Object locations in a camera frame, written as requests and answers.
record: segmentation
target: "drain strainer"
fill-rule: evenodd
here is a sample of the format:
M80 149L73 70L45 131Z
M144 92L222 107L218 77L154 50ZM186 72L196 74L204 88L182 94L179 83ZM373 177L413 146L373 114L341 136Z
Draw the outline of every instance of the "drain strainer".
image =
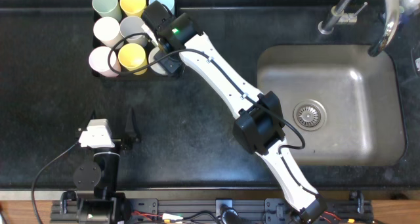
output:
M307 131L319 129L326 120L327 114L324 107L315 100L299 103L293 112L296 124Z

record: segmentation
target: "sink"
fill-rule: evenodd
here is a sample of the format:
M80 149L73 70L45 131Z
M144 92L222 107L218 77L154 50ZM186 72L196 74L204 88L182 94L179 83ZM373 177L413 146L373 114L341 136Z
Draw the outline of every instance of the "sink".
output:
M258 60L258 88L280 99L284 118L305 138L300 165L387 166L406 139L394 64L364 45L290 45ZM287 141L299 139L285 127Z

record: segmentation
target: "faucet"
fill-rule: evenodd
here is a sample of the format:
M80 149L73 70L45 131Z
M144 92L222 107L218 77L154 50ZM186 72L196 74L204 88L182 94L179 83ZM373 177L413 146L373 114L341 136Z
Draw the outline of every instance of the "faucet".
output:
M348 6L351 0L340 0L339 3L331 8L331 12L328 14L325 21L321 21L318 24L318 29L321 34L330 34L334 30L336 24L355 24L357 22L357 15L367 5L364 5L354 14L346 14L344 10ZM394 37L395 31L398 27L398 21L400 19L400 4L399 0L385 0L385 6L387 9L387 18L385 20L385 30L381 38L372 45L367 51L370 56L377 56L381 51L387 47Z

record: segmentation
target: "black countertop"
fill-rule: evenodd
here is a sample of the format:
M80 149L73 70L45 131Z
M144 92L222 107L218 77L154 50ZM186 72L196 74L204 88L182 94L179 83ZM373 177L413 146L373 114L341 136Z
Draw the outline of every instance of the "black countertop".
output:
M351 9L357 9L355 0ZM318 22L338 0L177 0L218 52L256 85L257 59L267 48L295 44L372 44L383 33L383 0L354 26L320 35ZM232 135L233 117L191 69L180 79L102 81L90 73L93 10L90 0L0 1L0 189L28 189L35 174L68 148L74 132L96 110L121 133L130 107L143 141L122 152L121 190L165 187L278 188L265 163ZM407 149L394 166L303 166L319 189L420 187L420 18L399 30L387 53L398 76ZM77 148L39 179L44 189L72 189L73 172L92 152Z

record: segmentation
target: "wooden table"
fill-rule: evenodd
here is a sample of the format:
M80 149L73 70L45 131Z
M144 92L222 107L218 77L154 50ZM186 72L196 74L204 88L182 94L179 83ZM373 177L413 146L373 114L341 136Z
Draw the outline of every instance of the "wooden table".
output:
M0 202L7 224L37 224L30 201ZM38 212L44 223L49 222L51 201L37 201ZM387 224L420 223L420 200L374 200L375 218Z

